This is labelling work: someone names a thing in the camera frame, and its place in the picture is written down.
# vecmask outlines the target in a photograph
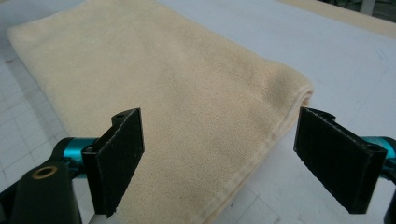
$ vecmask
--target beige towel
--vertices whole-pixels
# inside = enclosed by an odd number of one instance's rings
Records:
[[[101,136],[141,107],[146,153],[118,208],[125,223],[212,220],[312,92],[148,0],[91,0],[8,34],[70,135]]]

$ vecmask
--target folded towel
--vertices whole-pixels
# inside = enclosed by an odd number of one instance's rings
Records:
[[[91,0],[8,31],[71,136],[140,107],[146,153],[125,223],[216,217],[297,120],[310,82],[148,0]]]

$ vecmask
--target towel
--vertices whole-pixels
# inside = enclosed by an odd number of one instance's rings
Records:
[[[312,93],[292,68],[149,0],[91,0],[8,36],[69,135],[101,136],[141,108],[123,223],[213,220]]]

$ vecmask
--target white table surface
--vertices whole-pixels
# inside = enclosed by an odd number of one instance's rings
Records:
[[[13,24],[79,1],[4,3]],[[276,0],[159,0],[185,17],[311,79],[311,107],[357,135],[396,138],[396,40]],[[350,215],[292,150],[295,127],[276,145],[216,223],[382,223],[395,187],[379,179],[366,215]],[[97,218],[92,223],[104,222]]]

